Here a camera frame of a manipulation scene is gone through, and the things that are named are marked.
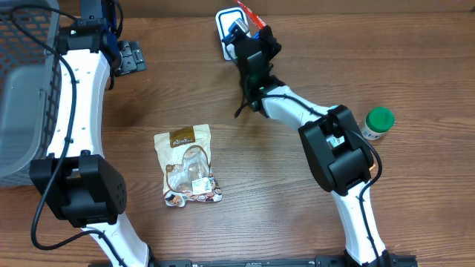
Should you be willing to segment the red snack stick packet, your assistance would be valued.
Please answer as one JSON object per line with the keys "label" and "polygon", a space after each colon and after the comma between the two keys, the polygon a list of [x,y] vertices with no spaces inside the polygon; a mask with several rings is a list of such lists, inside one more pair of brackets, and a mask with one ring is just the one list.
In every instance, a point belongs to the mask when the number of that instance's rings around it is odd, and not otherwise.
{"label": "red snack stick packet", "polygon": [[249,7],[247,7],[240,0],[235,0],[235,2],[243,9],[244,13],[248,18],[258,27],[259,30],[262,30],[266,27],[266,23],[261,19],[256,13],[254,13]]}

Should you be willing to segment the beige brown snack bag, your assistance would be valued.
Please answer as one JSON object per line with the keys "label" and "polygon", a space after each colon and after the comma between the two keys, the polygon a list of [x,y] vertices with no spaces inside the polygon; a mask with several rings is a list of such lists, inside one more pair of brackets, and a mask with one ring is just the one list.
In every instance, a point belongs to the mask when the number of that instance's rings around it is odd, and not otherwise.
{"label": "beige brown snack bag", "polygon": [[170,207],[187,202],[220,202],[222,191],[211,164],[211,131],[194,125],[154,136],[163,172],[163,198]]}

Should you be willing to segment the green lid Knorr jar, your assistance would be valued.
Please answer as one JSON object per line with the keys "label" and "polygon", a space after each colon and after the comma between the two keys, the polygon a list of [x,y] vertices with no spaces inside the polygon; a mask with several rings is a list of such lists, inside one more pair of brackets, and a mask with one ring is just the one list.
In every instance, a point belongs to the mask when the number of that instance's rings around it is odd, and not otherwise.
{"label": "green lid Knorr jar", "polygon": [[372,109],[362,120],[360,131],[368,140],[377,140],[386,134],[395,123],[393,112],[386,107]]}

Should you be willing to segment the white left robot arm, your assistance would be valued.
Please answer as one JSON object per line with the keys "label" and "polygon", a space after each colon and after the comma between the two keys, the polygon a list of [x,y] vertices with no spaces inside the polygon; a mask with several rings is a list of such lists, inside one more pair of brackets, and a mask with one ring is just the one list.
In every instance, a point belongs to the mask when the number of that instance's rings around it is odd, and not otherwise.
{"label": "white left robot arm", "polygon": [[153,254],[125,213],[123,176],[104,158],[101,140],[105,88],[122,55],[104,18],[78,19],[56,37],[61,85],[53,138],[30,179],[58,220],[80,228],[111,266],[152,266]]}

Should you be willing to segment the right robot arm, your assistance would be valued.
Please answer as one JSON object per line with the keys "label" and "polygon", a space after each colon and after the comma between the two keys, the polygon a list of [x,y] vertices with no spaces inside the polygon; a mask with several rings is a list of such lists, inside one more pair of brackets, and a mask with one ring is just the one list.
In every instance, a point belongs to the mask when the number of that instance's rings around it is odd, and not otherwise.
{"label": "right robot arm", "polygon": [[335,200],[346,239],[346,266],[390,266],[370,202],[370,186],[377,180],[370,169],[381,159],[361,135],[350,109],[313,104],[270,73],[270,61],[281,50],[270,27],[252,38],[237,20],[223,43],[235,50],[231,58],[240,72],[241,106],[299,133],[311,174]]}

